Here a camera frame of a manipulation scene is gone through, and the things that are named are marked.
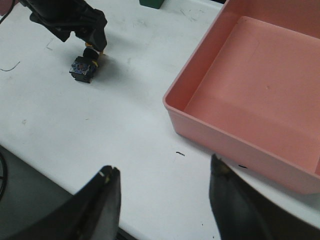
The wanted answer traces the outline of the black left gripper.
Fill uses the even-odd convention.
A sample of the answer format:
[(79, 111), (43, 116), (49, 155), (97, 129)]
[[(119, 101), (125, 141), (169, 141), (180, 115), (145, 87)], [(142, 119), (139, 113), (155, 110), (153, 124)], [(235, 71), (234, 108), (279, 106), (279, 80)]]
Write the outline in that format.
[(84, 0), (21, 0), (31, 10), (29, 19), (65, 42), (71, 32), (102, 52), (107, 46), (105, 14)]

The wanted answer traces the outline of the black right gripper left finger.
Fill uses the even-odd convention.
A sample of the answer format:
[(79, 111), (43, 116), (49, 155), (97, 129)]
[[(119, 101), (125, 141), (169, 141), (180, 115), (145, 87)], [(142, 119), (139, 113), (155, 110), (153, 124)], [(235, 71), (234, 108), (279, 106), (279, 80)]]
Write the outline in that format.
[(103, 166), (67, 202), (10, 240), (115, 240), (121, 212), (121, 173)]

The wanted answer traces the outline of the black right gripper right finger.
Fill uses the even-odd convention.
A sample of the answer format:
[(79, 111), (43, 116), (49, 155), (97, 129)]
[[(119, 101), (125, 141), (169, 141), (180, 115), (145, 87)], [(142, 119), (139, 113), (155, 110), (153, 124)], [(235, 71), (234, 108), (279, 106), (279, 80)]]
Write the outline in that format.
[(320, 230), (277, 206), (241, 179), (216, 154), (209, 200), (222, 240), (318, 240)]

